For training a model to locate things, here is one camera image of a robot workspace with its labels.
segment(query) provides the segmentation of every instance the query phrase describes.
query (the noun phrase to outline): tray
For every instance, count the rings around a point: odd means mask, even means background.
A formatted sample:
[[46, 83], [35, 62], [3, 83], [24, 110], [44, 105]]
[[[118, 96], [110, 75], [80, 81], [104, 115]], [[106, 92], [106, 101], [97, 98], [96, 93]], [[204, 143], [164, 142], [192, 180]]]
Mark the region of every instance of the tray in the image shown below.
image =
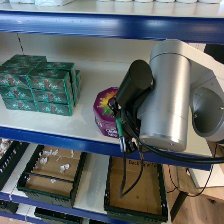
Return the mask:
[[[126, 163], [127, 179], [124, 190], [134, 183], [140, 171], [140, 161], [127, 159]], [[168, 209], [162, 166], [145, 162], [138, 184], [120, 199], [122, 177], [122, 158], [111, 157], [104, 196], [104, 209], [108, 217], [140, 224], [167, 222]]]
[[[39, 159], [46, 158], [46, 152], [51, 150], [59, 152], [48, 156], [48, 162], [41, 164]], [[72, 153], [75, 158], [71, 162], [72, 157], [69, 159], [68, 154]], [[17, 189], [31, 200], [72, 208], [85, 158], [86, 153], [38, 145], [17, 183]], [[70, 168], [65, 173], [60, 173], [59, 168], [65, 163], [70, 163]]]
[[0, 190], [11, 176], [17, 163], [23, 156], [29, 143], [13, 141], [6, 153], [0, 159]]
[[81, 224], [82, 218], [60, 213], [60, 212], [54, 212], [47, 209], [42, 208], [36, 208], [34, 215], [36, 217], [41, 218], [46, 223], [51, 224]]
[[18, 207], [19, 207], [19, 204], [17, 204], [17, 203], [0, 200], [0, 211], [1, 212], [15, 214]]

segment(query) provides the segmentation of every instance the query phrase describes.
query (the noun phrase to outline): white item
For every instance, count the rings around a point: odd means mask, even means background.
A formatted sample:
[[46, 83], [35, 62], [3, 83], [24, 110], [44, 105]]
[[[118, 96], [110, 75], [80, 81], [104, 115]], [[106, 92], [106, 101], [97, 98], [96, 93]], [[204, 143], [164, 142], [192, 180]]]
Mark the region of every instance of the white item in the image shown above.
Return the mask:
[[165, 2], [165, 3], [169, 3], [169, 2], [175, 2], [175, 0], [156, 0], [157, 2]]
[[182, 4], [176, 2], [174, 6], [174, 14], [177, 16], [192, 16], [195, 15], [197, 3], [193, 4]]
[[153, 0], [135, 0], [136, 2], [153, 2]]
[[153, 2], [148, 2], [142, 4], [142, 2], [134, 2], [134, 12], [141, 15], [141, 14], [152, 14], [153, 9]]
[[[196, 188], [203, 188], [206, 184], [210, 171], [189, 169], [193, 182]], [[224, 186], [224, 174], [219, 164], [213, 166], [212, 174], [208, 181], [207, 187], [222, 187]]]
[[173, 15], [175, 3], [153, 2], [153, 14], [156, 15]]
[[197, 2], [197, 0], [176, 0], [176, 1], [180, 3], [187, 3], [187, 4]]
[[114, 1], [96, 1], [96, 10], [98, 12], [114, 12]]
[[199, 2], [202, 3], [208, 3], [208, 4], [214, 4], [214, 3], [220, 3], [222, 0], [198, 0]]
[[34, 4], [34, 0], [9, 0], [10, 3]]
[[114, 10], [117, 13], [132, 13], [134, 2], [132, 1], [115, 1], [114, 2]]
[[42, 158], [40, 160], [40, 164], [46, 164], [47, 163], [47, 157], [46, 158]]
[[60, 6], [66, 5], [74, 0], [35, 0], [35, 5], [39, 6]]

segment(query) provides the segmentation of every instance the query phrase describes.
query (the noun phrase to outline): black tray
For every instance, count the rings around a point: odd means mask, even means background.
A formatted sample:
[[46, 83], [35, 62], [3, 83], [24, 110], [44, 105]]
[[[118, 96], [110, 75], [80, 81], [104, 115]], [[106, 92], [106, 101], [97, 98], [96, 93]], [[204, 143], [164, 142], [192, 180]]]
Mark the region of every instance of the black tray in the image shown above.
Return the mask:
[[0, 190], [8, 181], [10, 175], [20, 161], [29, 143], [13, 141], [6, 153], [0, 159]]
[[140, 211], [134, 211], [130, 209], [110, 206], [110, 172], [111, 172], [111, 166], [112, 166], [112, 159], [113, 158], [110, 157], [108, 174], [107, 174], [106, 190], [105, 190], [105, 196], [104, 196], [104, 209], [107, 212], [107, 216], [112, 219], [118, 219], [121, 221], [139, 223], [139, 224], [167, 222], [168, 209], [167, 209], [166, 191], [165, 191], [164, 180], [163, 180], [162, 166], [157, 164], [161, 208], [162, 208], [162, 215], [158, 215], [158, 214], [151, 214], [146, 212], [140, 212]]
[[81, 224], [82, 223], [82, 218], [80, 217], [67, 215], [60, 212], [54, 212], [54, 211], [42, 209], [42, 208], [36, 208], [34, 215], [36, 217], [41, 218], [44, 222], [51, 223], [51, 224], [63, 224], [63, 223]]
[[19, 178], [19, 181], [17, 183], [17, 189], [19, 191], [23, 191], [29, 199], [40, 201], [48, 204], [54, 204], [54, 205], [60, 205], [68, 208], [73, 208], [76, 193], [79, 186], [79, 181], [81, 178], [82, 170], [85, 163], [86, 153], [81, 153], [80, 160], [78, 163], [78, 168], [76, 170], [76, 174], [73, 181], [73, 188], [70, 192], [70, 196], [66, 197], [59, 194], [53, 194], [45, 191], [35, 190], [35, 189], [29, 189], [25, 187], [26, 182], [29, 178], [29, 173], [32, 173], [32, 170], [38, 161], [39, 157], [42, 154], [42, 151], [44, 149], [43, 145], [38, 145], [34, 154], [32, 155], [30, 161], [27, 163], [25, 170], [23, 171], [22, 175]]
[[15, 214], [19, 204], [0, 200], [0, 211]]

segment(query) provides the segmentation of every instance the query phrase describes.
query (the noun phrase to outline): wire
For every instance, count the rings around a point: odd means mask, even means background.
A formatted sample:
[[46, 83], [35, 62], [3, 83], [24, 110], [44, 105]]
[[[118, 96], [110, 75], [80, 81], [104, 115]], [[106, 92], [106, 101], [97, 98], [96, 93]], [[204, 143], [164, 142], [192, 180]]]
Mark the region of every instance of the wire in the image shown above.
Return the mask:
[[129, 123], [126, 111], [124, 111], [124, 117], [125, 117], [125, 120], [126, 120], [126, 123], [127, 123], [127, 126], [129, 128], [129, 130], [132, 132], [133, 136], [138, 140], [138, 142], [140, 142], [149, 151], [151, 151], [151, 152], [153, 152], [153, 153], [155, 153], [159, 156], [168, 158], [170, 160], [183, 162], [183, 163], [192, 163], [192, 164], [199, 164], [199, 165], [224, 163], [224, 157], [219, 157], [219, 158], [189, 158], [189, 157], [185, 157], [185, 156], [170, 154], [170, 153], [161, 151], [157, 148], [146, 145], [143, 141], [141, 141], [141, 139], [136, 135], [135, 131], [131, 128], [131, 125]]
[[[217, 144], [215, 145], [215, 152], [214, 152], [213, 158], [215, 158], [215, 155], [216, 155], [216, 149], [217, 149]], [[177, 189], [179, 192], [183, 192], [183, 191], [180, 191], [179, 188], [174, 184], [173, 179], [172, 179], [172, 176], [171, 176], [171, 173], [170, 173], [170, 166], [168, 165], [168, 167], [169, 167], [170, 180], [171, 180], [171, 182], [172, 182], [172, 184], [173, 184], [173, 186], [174, 186], [174, 189], [173, 189], [172, 191], [174, 191], [174, 190]], [[206, 183], [205, 183], [205, 186], [203, 187], [203, 189], [202, 189], [199, 193], [197, 193], [196, 195], [190, 195], [190, 194], [187, 194], [187, 193], [185, 193], [185, 192], [183, 192], [183, 193], [184, 193], [185, 195], [187, 195], [188, 197], [192, 197], [192, 198], [197, 197], [197, 196], [199, 196], [200, 194], [202, 194], [202, 193], [204, 192], [205, 188], [207, 187], [208, 181], [209, 181], [209, 179], [210, 179], [210, 177], [211, 177], [211, 174], [212, 174], [212, 170], [213, 170], [213, 165], [211, 166], [210, 173], [209, 173], [208, 179], [207, 179], [207, 181], [206, 181]]]
[[142, 152], [140, 152], [140, 150], [139, 150], [139, 155], [140, 155], [140, 158], [141, 158], [141, 170], [140, 170], [140, 173], [138, 175], [138, 178], [132, 184], [132, 186], [123, 193], [125, 183], [126, 183], [126, 158], [125, 158], [125, 153], [123, 153], [123, 166], [124, 166], [124, 168], [123, 168], [123, 179], [122, 179], [122, 182], [121, 182], [120, 194], [119, 194], [120, 198], [123, 198], [128, 192], [130, 192], [135, 187], [135, 185], [138, 183], [138, 181], [140, 180], [140, 178], [142, 176], [143, 167], [144, 167], [144, 158], [143, 158]]

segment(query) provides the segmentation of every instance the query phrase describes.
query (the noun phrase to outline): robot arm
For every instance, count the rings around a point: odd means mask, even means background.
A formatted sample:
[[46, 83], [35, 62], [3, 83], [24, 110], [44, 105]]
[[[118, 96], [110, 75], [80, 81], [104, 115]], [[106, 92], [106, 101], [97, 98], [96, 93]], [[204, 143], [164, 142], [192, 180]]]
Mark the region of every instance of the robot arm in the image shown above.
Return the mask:
[[116, 101], [133, 120], [137, 113], [141, 122], [132, 124], [139, 129], [142, 142], [159, 149], [184, 151], [189, 106], [199, 136], [215, 142], [224, 139], [223, 64], [178, 40], [163, 41], [153, 48], [151, 70], [145, 67], [142, 72], [140, 64], [140, 71], [136, 67], [132, 76], [130, 67]]

